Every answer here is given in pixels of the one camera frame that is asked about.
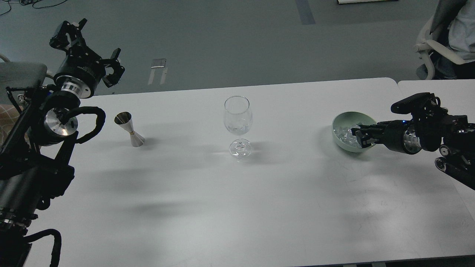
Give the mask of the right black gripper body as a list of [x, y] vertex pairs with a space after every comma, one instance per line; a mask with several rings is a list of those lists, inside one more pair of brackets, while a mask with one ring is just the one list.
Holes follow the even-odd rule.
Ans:
[[376, 144], [383, 144], [391, 151], [404, 154], [417, 154], [422, 150], [412, 121], [393, 120], [376, 125], [382, 130], [375, 136]]

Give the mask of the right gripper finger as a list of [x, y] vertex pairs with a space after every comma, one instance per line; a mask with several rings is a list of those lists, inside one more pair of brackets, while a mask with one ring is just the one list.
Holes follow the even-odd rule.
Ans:
[[356, 139], [361, 149], [367, 149], [373, 147], [379, 142], [379, 139], [370, 135], [356, 135]]
[[371, 125], [358, 124], [356, 127], [351, 127], [351, 134], [356, 135], [356, 132], [361, 132], [363, 135], [383, 135], [387, 128], [387, 124], [377, 123]]

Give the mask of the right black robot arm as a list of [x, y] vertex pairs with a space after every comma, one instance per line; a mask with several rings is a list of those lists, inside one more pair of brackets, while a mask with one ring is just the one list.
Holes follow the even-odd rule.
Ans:
[[416, 93], [395, 102], [392, 113], [410, 114], [410, 120], [393, 120], [358, 125], [351, 133], [361, 148], [383, 144], [404, 154], [421, 150], [440, 152], [435, 159], [438, 170], [461, 184], [475, 188], [475, 132], [466, 115], [450, 115], [433, 93]]

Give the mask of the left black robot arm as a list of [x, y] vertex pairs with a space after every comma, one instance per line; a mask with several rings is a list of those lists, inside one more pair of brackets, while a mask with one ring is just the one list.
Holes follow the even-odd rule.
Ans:
[[117, 84], [125, 68], [118, 60], [121, 50], [104, 59], [90, 49], [82, 28], [64, 21], [50, 39], [53, 49], [66, 57], [53, 84], [43, 85], [47, 67], [34, 62], [1, 62], [1, 89], [5, 90], [19, 117], [1, 145], [1, 266], [22, 267], [32, 243], [53, 236], [51, 267], [57, 267], [62, 246], [55, 229], [28, 235], [36, 210], [62, 196], [74, 178], [69, 161], [76, 144], [100, 133], [106, 114], [98, 107], [81, 106], [103, 81]]

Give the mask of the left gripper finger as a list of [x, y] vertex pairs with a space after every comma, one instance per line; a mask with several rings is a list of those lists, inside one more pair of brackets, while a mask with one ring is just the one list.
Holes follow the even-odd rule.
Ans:
[[121, 65], [118, 59], [120, 52], [121, 49], [117, 48], [112, 52], [112, 55], [108, 59], [100, 59], [100, 64], [102, 64], [104, 68], [112, 68], [112, 73], [107, 74], [102, 78], [102, 81], [107, 88], [115, 86], [125, 72], [124, 66]]
[[78, 24], [63, 21], [57, 27], [49, 45], [53, 49], [64, 51], [66, 56], [89, 56], [89, 47], [81, 32], [87, 22], [87, 19], [80, 20]]

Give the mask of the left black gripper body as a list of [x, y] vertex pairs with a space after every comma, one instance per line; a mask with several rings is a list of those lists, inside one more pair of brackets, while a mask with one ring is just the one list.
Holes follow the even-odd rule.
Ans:
[[107, 63], [93, 51], [64, 49], [66, 57], [53, 76], [56, 86], [73, 82], [79, 87], [79, 98], [91, 98], [100, 80], [106, 75]]

